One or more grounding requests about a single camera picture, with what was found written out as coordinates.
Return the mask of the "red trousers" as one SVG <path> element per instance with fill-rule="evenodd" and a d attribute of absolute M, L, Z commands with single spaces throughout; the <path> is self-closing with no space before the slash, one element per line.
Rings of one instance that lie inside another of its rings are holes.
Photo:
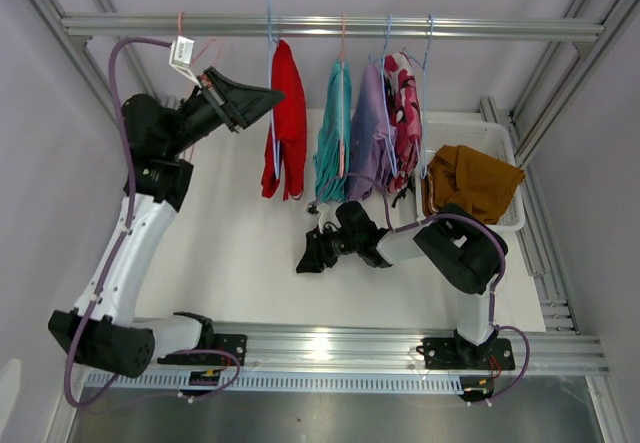
<path fill-rule="evenodd" d="M 272 58 L 271 87 L 285 96 L 273 110 L 274 134 L 279 157 L 274 157 L 268 129 L 262 196 L 272 198 L 284 178 L 283 199 L 299 199 L 304 192 L 307 159 L 307 110 L 302 80 L 291 47 L 280 41 Z"/>

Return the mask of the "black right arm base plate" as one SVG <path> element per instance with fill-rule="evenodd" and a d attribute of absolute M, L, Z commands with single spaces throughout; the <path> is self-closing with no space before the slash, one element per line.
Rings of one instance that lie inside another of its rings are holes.
<path fill-rule="evenodd" d="M 416 347 L 428 370 L 513 371 L 514 353 L 508 339 L 498 338 L 479 347 L 453 337 L 424 338 Z"/>

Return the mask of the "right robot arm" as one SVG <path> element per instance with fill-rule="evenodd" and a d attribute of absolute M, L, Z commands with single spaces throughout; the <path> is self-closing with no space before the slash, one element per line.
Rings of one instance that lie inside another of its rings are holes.
<path fill-rule="evenodd" d="M 494 324 L 495 287 L 506 271 L 504 239 L 461 206 L 449 203 L 406 229 L 379 227 L 359 202 L 336 210 L 336 224 L 319 224 L 305 235 L 298 274 L 317 274 L 343 255 L 356 254 L 372 268 L 426 258 L 458 291 L 455 355 L 440 364 L 478 367 L 489 360 L 499 330 Z"/>

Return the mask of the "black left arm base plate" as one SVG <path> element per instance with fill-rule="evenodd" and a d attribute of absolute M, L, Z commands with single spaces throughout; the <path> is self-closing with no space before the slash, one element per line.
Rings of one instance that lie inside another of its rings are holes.
<path fill-rule="evenodd" d="M 218 351 L 224 351 L 233 355 L 241 366 L 244 365 L 246 357 L 246 348 L 248 343 L 248 337 L 244 334 L 231 333 L 231 334 L 215 334 L 213 340 L 213 348 Z M 215 366 L 234 366 L 233 360 L 227 356 L 211 355 L 210 363 Z"/>

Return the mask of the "brown trousers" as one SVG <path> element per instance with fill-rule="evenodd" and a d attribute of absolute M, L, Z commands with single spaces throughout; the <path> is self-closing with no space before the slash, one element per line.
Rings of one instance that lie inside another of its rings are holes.
<path fill-rule="evenodd" d="M 465 145 L 442 146 L 421 181 L 427 216 L 453 204 L 486 225 L 496 225 L 508 210 L 524 171 Z"/>

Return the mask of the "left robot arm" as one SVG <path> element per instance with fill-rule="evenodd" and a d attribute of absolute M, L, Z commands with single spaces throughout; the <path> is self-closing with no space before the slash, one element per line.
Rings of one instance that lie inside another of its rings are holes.
<path fill-rule="evenodd" d="M 133 176 L 124 186 L 118 224 L 86 290 L 70 311 L 56 310 L 48 322 L 73 362 L 136 378 L 153 360 L 174 352 L 195 364 L 213 357 L 209 319 L 175 313 L 137 324 L 137 298 L 188 192 L 194 166 L 182 153 L 219 127 L 249 128 L 284 99 L 280 90 L 234 82 L 210 67 L 177 108 L 147 94 L 122 104 Z"/>

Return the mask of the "white plastic mesh basket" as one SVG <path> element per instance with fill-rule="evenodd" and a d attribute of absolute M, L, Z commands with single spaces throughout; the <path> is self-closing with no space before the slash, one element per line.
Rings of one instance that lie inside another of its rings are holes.
<path fill-rule="evenodd" d="M 415 172 L 420 219 L 453 203 L 496 232 L 524 227 L 525 176 L 515 166 L 505 128 L 482 121 L 429 121 L 424 154 L 426 177 Z"/>

